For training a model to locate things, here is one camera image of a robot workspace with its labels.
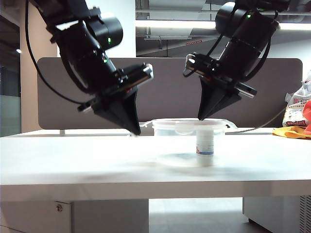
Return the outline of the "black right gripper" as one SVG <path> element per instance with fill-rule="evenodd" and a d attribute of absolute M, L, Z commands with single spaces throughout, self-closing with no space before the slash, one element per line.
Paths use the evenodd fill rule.
<path fill-rule="evenodd" d="M 212 114 L 240 101 L 239 94 L 253 98 L 257 90 L 245 84 L 246 76 L 225 69 L 219 60 L 204 54 L 186 55 L 183 74 L 188 77 L 196 73 L 200 76 L 201 102 L 198 119 L 203 120 Z"/>

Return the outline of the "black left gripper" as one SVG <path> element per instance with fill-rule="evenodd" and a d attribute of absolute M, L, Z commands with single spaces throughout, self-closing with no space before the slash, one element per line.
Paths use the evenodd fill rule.
<path fill-rule="evenodd" d="M 93 109 L 94 114 L 133 134 L 140 134 L 136 106 L 138 87 L 154 78 L 153 66 L 143 63 L 120 68 L 114 72 L 114 76 L 117 79 L 114 85 L 81 104 L 78 111 L 87 112 Z"/>

